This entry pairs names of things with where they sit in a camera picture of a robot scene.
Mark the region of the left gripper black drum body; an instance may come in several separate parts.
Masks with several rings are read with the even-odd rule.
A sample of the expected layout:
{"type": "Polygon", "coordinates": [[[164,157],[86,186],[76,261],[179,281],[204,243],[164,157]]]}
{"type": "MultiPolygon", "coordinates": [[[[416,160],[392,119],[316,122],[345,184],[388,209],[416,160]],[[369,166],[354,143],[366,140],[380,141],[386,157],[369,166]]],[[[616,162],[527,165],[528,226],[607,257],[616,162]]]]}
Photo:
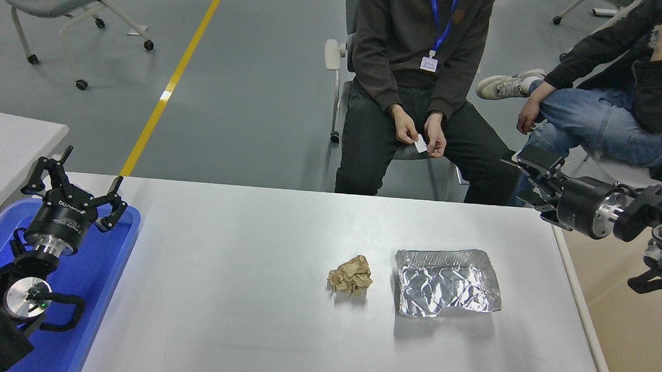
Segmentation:
{"type": "Polygon", "coordinates": [[[86,233],[97,218],[96,207],[84,206],[91,195],[46,193],[43,204],[25,230],[25,241],[36,243],[44,237],[56,238],[70,246],[82,245],[86,233]]]}

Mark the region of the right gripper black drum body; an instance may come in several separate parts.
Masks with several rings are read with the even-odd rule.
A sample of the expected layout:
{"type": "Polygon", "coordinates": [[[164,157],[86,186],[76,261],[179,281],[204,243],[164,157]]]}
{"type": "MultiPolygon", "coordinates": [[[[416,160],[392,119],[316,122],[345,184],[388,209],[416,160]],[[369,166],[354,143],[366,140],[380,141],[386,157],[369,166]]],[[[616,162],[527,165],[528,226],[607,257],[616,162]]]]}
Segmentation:
{"type": "Polygon", "coordinates": [[[620,188],[591,177],[567,178],[561,183],[556,207],[558,221],[592,239],[611,234],[609,214],[620,206],[620,188]]]}

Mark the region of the person's right hand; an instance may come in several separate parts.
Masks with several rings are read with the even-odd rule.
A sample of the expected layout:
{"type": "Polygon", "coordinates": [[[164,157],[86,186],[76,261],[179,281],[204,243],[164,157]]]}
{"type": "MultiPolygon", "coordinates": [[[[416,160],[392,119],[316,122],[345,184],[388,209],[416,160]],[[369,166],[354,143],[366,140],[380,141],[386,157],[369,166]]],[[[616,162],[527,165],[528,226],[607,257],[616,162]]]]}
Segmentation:
{"type": "Polygon", "coordinates": [[[517,120],[517,129],[523,135],[528,135],[534,131],[535,121],[539,116],[541,101],[536,98],[530,97],[527,99],[517,120]]]}
{"type": "Polygon", "coordinates": [[[396,125],[396,140],[408,146],[412,146],[417,142],[417,139],[419,139],[419,134],[416,131],[414,121],[400,104],[394,104],[389,111],[394,120],[394,124],[396,125]]]}

